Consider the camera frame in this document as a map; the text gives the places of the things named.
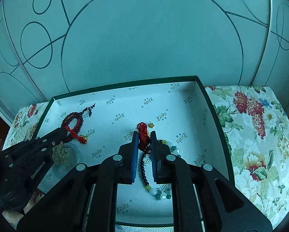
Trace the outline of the person's left hand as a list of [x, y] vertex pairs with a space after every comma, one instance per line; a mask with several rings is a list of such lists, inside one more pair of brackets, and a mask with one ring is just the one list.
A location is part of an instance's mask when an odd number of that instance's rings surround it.
[[32, 199], [29, 200], [28, 204], [24, 207], [24, 209], [20, 212], [12, 211], [12, 210], [4, 210], [2, 212], [3, 217], [9, 222], [9, 224], [16, 229], [18, 222], [29, 212], [34, 206], [34, 202]]

